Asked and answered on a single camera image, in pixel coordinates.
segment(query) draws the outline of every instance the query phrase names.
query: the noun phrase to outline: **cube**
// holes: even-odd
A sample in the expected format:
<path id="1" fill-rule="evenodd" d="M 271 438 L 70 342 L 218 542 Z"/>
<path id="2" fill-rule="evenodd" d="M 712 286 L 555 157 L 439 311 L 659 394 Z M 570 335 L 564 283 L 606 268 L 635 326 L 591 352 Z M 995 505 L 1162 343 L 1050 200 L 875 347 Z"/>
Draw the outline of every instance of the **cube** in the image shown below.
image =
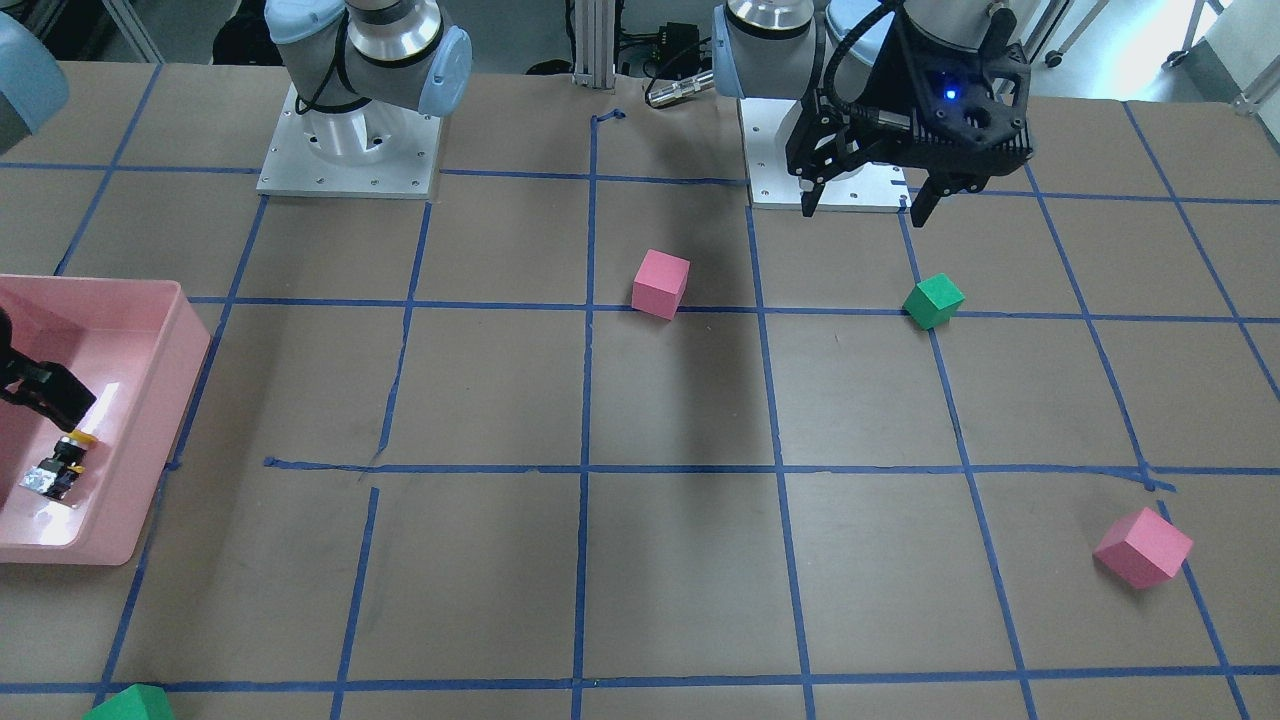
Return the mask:
<path id="1" fill-rule="evenodd" d="M 174 720 L 169 698 L 154 685 L 129 685 L 102 705 L 90 710 L 84 720 Z"/>
<path id="2" fill-rule="evenodd" d="M 951 319 L 964 293 L 945 273 L 938 273 L 927 281 L 920 281 L 906 297 L 902 309 L 906 310 L 922 331 L 941 325 Z"/>
<path id="3" fill-rule="evenodd" d="M 649 250 L 631 284 L 631 306 L 669 320 L 676 316 L 686 282 L 689 260 Z"/>
<path id="4" fill-rule="evenodd" d="M 1137 589 L 1174 579 L 1192 538 L 1149 507 L 1116 520 L 1093 556 Z"/>

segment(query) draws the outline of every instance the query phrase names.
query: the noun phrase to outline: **light blue joint cover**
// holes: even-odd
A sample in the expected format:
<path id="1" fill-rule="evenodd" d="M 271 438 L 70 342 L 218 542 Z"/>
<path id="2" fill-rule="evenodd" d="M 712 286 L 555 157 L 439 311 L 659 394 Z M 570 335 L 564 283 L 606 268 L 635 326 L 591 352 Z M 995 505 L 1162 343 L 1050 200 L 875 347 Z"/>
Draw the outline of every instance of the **light blue joint cover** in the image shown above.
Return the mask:
<path id="1" fill-rule="evenodd" d="M 22 23 L 0 13 L 0 95 L 29 132 L 67 104 L 70 90 L 54 56 Z"/>
<path id="2" fill-rule="evenodd" d="M 306 40 L 338 19 L 344 0 L 268 0 L 266 27 L 271 42 L 288 45 Z"/>
<path id="3" fill-rule="evenodd" d="M 422 85 L 422 95 L 417 100 L 421 115 L 443 118 L 453 114 L 467 90 L 471 78 L 471 36 L 467 31 L 453 26 L 440 38 L 431 59 L 431 72 Z"/>
<path id="4" fill-rule="evenodd" d="M 831 0 L 831 4 L 827 5 L 827 28 L 831 31 L 831 40 L 838 44 L 849 35 L 849 31 L 854 29 L 855 24 L 863 22 L 863 18 L 879 4 L 879 0 Z M 879 49 L 884 45 L 884 38 L 888 37 L 891 23 L 891 18 L 884 18 L 872 26 L 854 44 L 850 53 L 863 63 L 874 65 L 876 56 L 879 55 Z"/>
<path id="5" fill-rule="evenodd" d="M 733 46 L 730 44 L 724 5 L 716 5 L 712 14 L 712 72 L 716 76 L 716 92 L 724 97 L 746 97 L 742 92 L 742 81 L 737 77 L 737 65 L 733 63 Z"/>

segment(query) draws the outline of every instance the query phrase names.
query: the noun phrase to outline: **green cube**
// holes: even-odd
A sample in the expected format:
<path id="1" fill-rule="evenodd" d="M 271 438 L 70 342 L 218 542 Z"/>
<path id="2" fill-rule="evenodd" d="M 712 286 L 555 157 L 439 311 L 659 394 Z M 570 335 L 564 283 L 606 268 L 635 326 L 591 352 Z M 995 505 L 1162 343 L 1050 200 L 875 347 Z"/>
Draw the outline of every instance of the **green cube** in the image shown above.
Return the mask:
<path id="1" fill-rule="evenodd" d="M 938 273 L 916 283 L 906 302 L 902 304 L 902 309 L 911 315 L 922 331 L 927 331 L 950 320 L 961 302 L 964 302 L 964 293 L 960 292 L 960 288 L 946 274 Z"/>
<path id="2" fill-rule="evenodd" d="M 174 720 L 169 698 L 154 685 L 129 685 L 102 705 L 90 710 L 84 720 Z"/>

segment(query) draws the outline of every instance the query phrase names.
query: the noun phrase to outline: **pink plastic tray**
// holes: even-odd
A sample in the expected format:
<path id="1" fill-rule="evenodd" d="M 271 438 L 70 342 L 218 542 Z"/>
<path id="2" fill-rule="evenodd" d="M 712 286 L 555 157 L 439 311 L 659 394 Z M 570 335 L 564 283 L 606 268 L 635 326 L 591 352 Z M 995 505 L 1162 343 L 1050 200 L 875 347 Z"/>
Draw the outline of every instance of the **pink plastic tray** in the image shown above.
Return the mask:
<path id="1" fill-rule="evenodd" d="M 97 436 L 61 502 L 20 487 L 63 436 L 0 402 L 0 562 L 120 565 L 129 560 L 169 459 L 209 332 L 178 283 L 0 274 L 13 346 L 67 365 L 97 402 Z"/>

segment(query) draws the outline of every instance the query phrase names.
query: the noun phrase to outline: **metal base plate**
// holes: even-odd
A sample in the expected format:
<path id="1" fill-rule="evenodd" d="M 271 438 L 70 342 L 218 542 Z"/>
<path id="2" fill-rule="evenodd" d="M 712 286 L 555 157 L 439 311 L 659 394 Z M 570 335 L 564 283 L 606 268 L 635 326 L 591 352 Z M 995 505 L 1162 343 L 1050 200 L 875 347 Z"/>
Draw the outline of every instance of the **metal base plate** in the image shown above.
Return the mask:
<path id="1" fill-rule="evenodd" d="M 800 179 L 787 172 L 786 135 L 780 133 L 795 100 L 748 97 L 740 101 L 742 149 L 751 178 L 751 205 L 799 210 Z M 867 164 L 827 183 L 819 210 L 897 213 L 911 206 L 901 168 Z"/>
<path id="2" fill-rule="evenodd" d="M 257 178 L 260 195 L 431 199 L 440 156 L 440 118 L 392 108 L 404 114 L 407 131 L 387 140 L 385 158 L 367 165 L 343 165 L 325 160 L 308 146 L 303 119 L 293 111 L 294 97 L 291 86 Z"/>

